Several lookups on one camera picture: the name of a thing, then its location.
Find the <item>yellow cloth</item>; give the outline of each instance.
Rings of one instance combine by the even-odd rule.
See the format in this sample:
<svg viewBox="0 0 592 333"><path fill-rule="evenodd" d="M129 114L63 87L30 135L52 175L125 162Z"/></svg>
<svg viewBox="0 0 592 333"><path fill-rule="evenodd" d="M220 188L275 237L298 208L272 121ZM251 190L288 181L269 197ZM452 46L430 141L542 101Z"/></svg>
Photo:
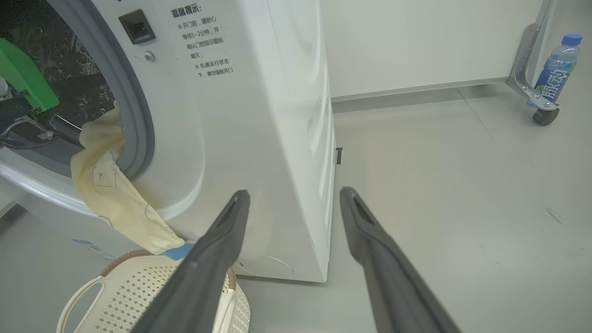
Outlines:
<svg viewBox="0 0 592 333"><path fill-rule="evenodd" d="M125 143L117 106L84 124L80 143L85 149L72 157L72 180L96 215L153 254L185 243L117 166Z"/></svg>

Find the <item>screw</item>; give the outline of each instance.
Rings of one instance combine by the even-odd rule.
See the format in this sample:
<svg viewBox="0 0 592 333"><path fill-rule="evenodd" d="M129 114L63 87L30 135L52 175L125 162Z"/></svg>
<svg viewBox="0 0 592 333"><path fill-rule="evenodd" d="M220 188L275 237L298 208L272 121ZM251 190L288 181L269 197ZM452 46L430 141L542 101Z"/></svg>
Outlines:
<svg viewBox="0 0 592 333"><path fill-rule="evenodd" d="M152 53L150 51L146 51L146 53L144 53L144 59L146 59L146 61L153 62L155 59L154 53Z"/></svg>

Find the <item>bottle label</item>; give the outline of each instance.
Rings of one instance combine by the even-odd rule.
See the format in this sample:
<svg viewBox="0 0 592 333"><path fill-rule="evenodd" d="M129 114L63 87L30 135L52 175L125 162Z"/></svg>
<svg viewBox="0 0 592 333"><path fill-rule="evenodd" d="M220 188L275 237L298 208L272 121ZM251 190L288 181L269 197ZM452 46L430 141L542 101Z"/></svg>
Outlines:
<svg viewBox="0 0 592 333"><path fill-rule="evenodd" d="M539 80L536 82L535 90L541 96L554 103L559 97L559 93L563 89L565 81L567 81L572 70L573 66L571 63L567 63L562 68L554 70L543 69L540 73Z"/></svg>

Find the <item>black square latch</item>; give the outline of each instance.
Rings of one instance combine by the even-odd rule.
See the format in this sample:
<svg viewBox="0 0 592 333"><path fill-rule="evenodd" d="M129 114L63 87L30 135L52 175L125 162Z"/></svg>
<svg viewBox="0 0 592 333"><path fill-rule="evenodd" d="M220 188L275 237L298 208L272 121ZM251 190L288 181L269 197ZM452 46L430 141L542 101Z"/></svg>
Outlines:
<svg viewBox="0 0 592 333"><path fill-rule="evenodd" d="M140 44L156 38L150 24L141 9L119 17L132 44Z"/></svg>

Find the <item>washing machine door opening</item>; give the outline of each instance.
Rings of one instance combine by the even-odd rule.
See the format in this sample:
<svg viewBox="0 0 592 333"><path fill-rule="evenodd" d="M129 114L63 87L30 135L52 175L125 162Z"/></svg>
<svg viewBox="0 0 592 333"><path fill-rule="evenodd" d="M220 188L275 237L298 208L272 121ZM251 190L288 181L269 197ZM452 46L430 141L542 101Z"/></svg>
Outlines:
<svg viewBox="0 0 592 333"><path fill-rule="evenodd" d="M26 61L10 65L17 73L38 71L59 101L40 111L24 103L31 92L17 89L7 78L0 79L0 83L7 81L6 90L0 91L2 145L71 177L70 160L83 149L79 141L82 126L117 104L126 137L118 165L130 179L140 175L153 155L152 118L128 59L92 2L7 0L0 7L1 51L24 53L34 66L27 68ZM15 116L19 108L21 113Z"/></svg>

